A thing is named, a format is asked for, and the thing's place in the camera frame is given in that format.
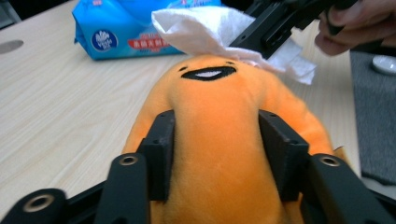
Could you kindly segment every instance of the black mouth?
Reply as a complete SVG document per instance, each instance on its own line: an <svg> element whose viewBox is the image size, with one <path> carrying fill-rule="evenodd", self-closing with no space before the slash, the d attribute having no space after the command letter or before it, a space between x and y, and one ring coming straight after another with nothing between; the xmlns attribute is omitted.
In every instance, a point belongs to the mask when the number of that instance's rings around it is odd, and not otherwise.
<svg viewBox="0 0 396 224"><path fill-rule="evenodd" d="M183 78L195 79L200 81L213 81L236 72L236 69L230 66L208 67L187 72Z"/></svg>

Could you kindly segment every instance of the gray fabric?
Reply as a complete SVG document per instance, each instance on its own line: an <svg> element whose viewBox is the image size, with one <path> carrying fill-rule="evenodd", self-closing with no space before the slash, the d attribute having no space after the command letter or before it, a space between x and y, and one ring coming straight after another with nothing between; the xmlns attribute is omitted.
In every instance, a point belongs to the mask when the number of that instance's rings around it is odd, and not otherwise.
<svg viewBox="0 0 396 224"><path fill-rule="evenodd" d="M396 185L396 77L376 72L374 55L351 52L361 173Z"/></svg>

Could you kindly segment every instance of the screw hole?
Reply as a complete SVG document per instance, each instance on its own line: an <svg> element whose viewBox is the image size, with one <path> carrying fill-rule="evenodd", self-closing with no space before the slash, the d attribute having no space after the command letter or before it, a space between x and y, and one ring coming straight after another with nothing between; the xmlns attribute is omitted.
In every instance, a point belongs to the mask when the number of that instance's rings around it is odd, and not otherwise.
<svg viewBox="0 0 396 224"><path fill-rule="evenodd" d="M124 157L120 160L121 165L133 165L136 162L137 162L137 157L134 156Z"/></svg>
<svg viewBox="0 0 396 224"><path fill-rule="evenodd" d="M364 224L379 224L379 222L368 219L368 220L364 220Z"/></svg>
<svg viewBox="0 0 396 224"><path fill-rule="evenodd" d="M111 224L128 224L128 220L125 217L118 217Z"/></svg>
<svg viewBox="0 0 396 224"><path fill-rule="evenodd" d="M331 157L321 157L320 161L328 166L339 166L340 162Z"/></svg>
<svg viewBox="0 0 396 224"><path fill-rule="evenodd" d="M24 205L23 211L27 213L41 211L44 208L50 206L54 200L55 198L50 194L36 196Z"/></svg>

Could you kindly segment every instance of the metal ring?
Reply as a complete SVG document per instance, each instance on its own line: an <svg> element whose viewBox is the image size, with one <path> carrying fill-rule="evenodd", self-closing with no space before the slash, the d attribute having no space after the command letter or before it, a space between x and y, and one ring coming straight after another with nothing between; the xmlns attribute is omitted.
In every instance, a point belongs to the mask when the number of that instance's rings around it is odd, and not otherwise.
<svg viewBox="0 0 396 224"><path fill-rule="evenodd" d="M137 163L138 158L135 156L126 156L120 159L120 164L121 165L133 165Z"/></svg>
<svg viewBox="0 0 396 224"><path fill-rule="evenodd" d="M320 157L320 161L328 166L340 166L341 163L332 157L323 156Z"/></svg>
<svg viewBox="0 0 396 224"><path fill-rule="evenodd" d="M42 194L35 196L33 199L29 200L29 202L27 202L24 205L23 211L27 213L38 212L48 207L50 204L53 203L54 200L55 198L50 194Z"/></svg>

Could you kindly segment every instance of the white teeth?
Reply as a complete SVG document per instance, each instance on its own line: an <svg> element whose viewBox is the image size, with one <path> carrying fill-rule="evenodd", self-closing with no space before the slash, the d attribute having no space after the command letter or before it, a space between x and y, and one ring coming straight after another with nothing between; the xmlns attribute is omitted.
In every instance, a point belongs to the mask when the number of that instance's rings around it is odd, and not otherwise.
<svg viewBox="0 0 396 224"><path fill-rule="evenodd" d="M205 72L205 73L196 74L196 76L198 76L198 77L213 77L213 76L216 76L216 75L218 75L220 73L221 73L220 71Z"/></svg>

